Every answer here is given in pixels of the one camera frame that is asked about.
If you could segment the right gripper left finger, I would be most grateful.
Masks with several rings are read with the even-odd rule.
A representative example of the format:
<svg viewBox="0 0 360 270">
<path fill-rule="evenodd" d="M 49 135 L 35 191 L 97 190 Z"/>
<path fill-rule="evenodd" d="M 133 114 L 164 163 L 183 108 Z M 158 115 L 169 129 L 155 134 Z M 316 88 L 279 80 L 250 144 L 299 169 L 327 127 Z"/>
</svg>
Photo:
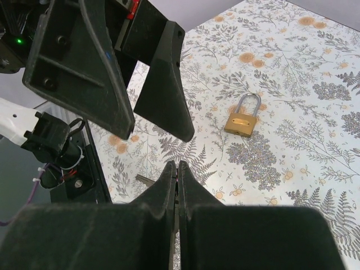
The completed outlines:
<svg viewBox="0 0 360 270">
<path fill-rule="evenodd" d="M 2 269 L 171 269 L 176 165 L 128 204 L 22 210 L 1 245 Z"/>
</svg>

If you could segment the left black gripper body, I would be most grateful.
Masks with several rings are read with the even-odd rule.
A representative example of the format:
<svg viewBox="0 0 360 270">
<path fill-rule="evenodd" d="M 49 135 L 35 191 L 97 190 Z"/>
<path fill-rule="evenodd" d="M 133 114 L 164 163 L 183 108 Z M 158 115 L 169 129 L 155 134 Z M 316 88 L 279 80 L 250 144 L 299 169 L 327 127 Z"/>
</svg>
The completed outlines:
<svg viewBox="0 0 360 270">
<path fill-rule="evenodd" d="M 152 68 L 169 66 L 169 20 L 149 1 L 105 1 L 105 20 L 112 35 L 106 34 L 103 64 L 117 68 L 116 51 L 143 62 Z"/>
</svg>

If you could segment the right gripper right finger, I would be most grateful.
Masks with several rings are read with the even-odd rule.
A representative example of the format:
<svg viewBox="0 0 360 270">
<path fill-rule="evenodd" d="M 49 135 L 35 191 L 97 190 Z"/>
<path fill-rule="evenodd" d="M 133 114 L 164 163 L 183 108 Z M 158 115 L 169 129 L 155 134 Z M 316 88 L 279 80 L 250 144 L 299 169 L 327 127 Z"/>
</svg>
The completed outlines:
<svg viewBox="0 0 360 270">
<path fill-rule="evenodd" d="M 344 269 L 319 211 L 226 206 L 178 167 L 182 269 Z"/>
</svg>

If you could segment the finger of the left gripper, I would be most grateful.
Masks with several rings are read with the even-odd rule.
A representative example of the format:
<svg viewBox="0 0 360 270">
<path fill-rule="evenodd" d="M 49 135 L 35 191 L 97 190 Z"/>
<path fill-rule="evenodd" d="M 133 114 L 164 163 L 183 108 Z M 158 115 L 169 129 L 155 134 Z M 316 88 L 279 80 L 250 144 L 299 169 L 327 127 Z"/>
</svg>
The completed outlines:
<svg viewBox="0 0 360 270">
<path fill-rule="evenodd" d="M 39 18 L 22 81 L 123 140 L 134 130 L 104 1 L 52 1 Z"/>
<path fill-rule="evenodd" d="M 167 21 L 134 112 L 184 142 L 195 130 L 183 91 L 180 56 L 185 33 Z"/>
</svg>

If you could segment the silver keys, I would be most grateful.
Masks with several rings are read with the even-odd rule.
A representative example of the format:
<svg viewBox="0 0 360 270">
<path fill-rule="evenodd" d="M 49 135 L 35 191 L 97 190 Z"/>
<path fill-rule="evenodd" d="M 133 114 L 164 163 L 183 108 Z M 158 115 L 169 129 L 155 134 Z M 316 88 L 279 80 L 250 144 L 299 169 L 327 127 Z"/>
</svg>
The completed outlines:
<svg viewBox="0 0 360 270">
<path fill-rule="evenodd" d="M 136 180 L 143 183 L 144 185 L 146 185 L 146 187 L 151 187 L 155 183 L 155 181 L 153 181 L 149 178 L 146 178 L 142 175 L 139 175 L 139 174 L 136 175 Z"/>
</svg>

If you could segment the brass padlock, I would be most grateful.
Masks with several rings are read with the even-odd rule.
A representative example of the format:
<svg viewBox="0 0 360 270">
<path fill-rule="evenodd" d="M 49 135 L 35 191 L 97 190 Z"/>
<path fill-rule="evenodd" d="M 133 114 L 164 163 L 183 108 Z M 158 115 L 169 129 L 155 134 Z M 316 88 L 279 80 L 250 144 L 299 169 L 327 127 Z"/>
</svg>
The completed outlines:
<svg viewBox="0 0 360 270">
<path fill-rule="evenodd" d="M 254 97 L 256 99 L 256 107 L 252 115 L 240 113 L 240 107 L 248 97 Z M 262 99 L 258 94 L 247 93 L 243 95 L 237 104 L 235 112 L 230 113 L 229 118 L 224 126 L 224 131 L 242 137 L 250 137 L 257 122 L 257 112 L 261 104 Z"/>
</svg>

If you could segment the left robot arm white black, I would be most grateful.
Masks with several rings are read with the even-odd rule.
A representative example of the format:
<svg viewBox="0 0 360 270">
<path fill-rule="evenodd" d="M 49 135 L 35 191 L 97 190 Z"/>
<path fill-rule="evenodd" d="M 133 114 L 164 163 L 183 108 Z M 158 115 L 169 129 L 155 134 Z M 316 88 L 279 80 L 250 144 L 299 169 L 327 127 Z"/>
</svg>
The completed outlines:
<svg viewBox="0 0 360 270">
<path fill-rule="evenodd" d="M 1 184 L 39 182 L 36 165 L 87 175 L 86 122 L 120 154 L 153 125 L 188 142 L 185 31 L 150 1 L 1 2 Z"/>
</svg>

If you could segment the floral patterned mat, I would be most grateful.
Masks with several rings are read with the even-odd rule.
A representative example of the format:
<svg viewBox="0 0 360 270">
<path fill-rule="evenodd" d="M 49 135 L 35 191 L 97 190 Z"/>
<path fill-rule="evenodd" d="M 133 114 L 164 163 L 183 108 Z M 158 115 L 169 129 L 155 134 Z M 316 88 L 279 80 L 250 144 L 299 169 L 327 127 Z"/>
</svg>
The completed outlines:
<svg viewBox="0 0 360 270">
<path fill-rule="evenodd" d="M 308 206 L 327 220 L 347 269 L 359 268 L 359 31 L 288 1 L 243 1 L 189 31 L 181 76 L 195 135 L 156 126 L 120 154 L 91 125 L 114 203 L 168 161 L 186 161 L 220 202 Z M 262 99 L 250 137 L 224 131 L 240 98 Z"/>
</svg>

